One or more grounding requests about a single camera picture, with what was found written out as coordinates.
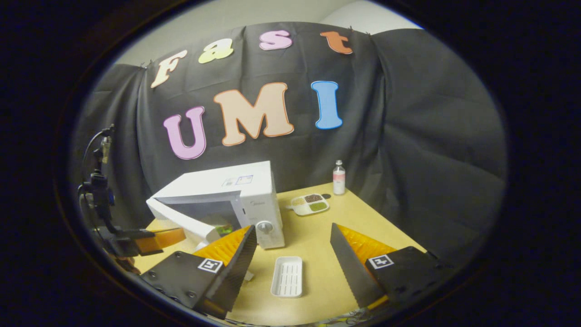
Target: black fabric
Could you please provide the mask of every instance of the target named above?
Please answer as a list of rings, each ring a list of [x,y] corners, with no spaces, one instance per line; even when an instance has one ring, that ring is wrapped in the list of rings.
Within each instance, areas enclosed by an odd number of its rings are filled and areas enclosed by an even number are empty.
[[[380,149],[396,199],[380,212],[437,256],[463,262],[494,222],[505,188],[499,113],[476,74],[426,31],[373,40],[390,81]]]
[[[293,44],[265,51],[259,36],[286,30]],[[321,32],[347,37],[350,55],[330,49]],[[208,44],[233,39],[234,53],[201,64]],[[331,182],[336,159],[346,186],[440,258],[467,260],[494,221],[507,175],[497,109],[474,72],[423,30],[368,35],[311,23],[246,26],[169,52],[144,69],[114,66],[87,102],[76,138],[114,122],[110,179],[117,188],[115,223],[145,227],[150,194],[183,173],[270,160],[277,191]],[[151,88],[159,63],[187,50],[169,79]],[[339,128],[321,130],[314,81],[334,81]],[[252,105],[262,86],[283,82],[293,133],[226,147],[223,114],[214,96],[239,90]],[[185,145],[196,141],[186,111],[203,106],[204,153],[190,160],[170,146],[165,119],[180,115]]]

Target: blue letter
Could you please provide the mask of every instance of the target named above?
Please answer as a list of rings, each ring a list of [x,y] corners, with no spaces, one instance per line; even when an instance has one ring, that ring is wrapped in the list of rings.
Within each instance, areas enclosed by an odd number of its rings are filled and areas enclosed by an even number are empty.
[[[314,81],[311,88],[319,98],[319,120],[315,123],[318,129],[334,129],[343,124],[337,114],[337,99],[335,91],[339,85],[332,81]]]

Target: plastic bottle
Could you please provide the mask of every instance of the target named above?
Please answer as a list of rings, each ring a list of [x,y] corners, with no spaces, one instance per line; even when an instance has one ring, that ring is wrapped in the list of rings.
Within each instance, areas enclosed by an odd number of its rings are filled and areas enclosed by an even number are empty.
[[[335,162],[335,169],[333,169],[333,193],[336,195],[341,195],[345,193],[345,169],[343,168],[343,162],[337,160]]]

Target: white tray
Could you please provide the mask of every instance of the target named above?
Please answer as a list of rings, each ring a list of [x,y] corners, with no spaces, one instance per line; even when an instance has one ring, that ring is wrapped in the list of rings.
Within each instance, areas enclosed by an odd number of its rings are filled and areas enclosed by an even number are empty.
[[[270,293],[278,297],[300,297],[303,294],[303,260],[300,257],[278,257]]]

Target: yellow letter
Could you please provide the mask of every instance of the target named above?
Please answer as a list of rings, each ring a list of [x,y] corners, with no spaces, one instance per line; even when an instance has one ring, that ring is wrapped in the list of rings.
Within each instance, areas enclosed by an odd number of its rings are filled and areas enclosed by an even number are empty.
[[[285,108],[285,83],[268,83],[262,86],[256,103],[252,106],[238,90],[229,90],[216,94],[214,102],[222,106],[226,136],[222,144],[227,147],[237,145],[246,139],[238,130],[238,122],[250,134],[257,138],[260,134],[262,120],[266,117],[264,135],[275,137],[291,134],[295,127],[289,123]]]
[[[151,83],[151,88],[155,88],[156,86],[162,84],[163,82],[167,81],[170,78],[167,72],[173,72],[174,69],[178,65],[178,61],[180,58],[185,57],[188,54],[188,50],[183,50],[182,52],[175,54],[159,63],[159,70],[157,71],[157,76],[155,77],[155,81]]]
[[[222,40],[212,42],[204,48],[205,52],[200,56],[198,62],[206,63],[214,59],[226,58],[227,56],[231,55],[234,52],[231,46],[232,46],[231,38],[223,38]]]

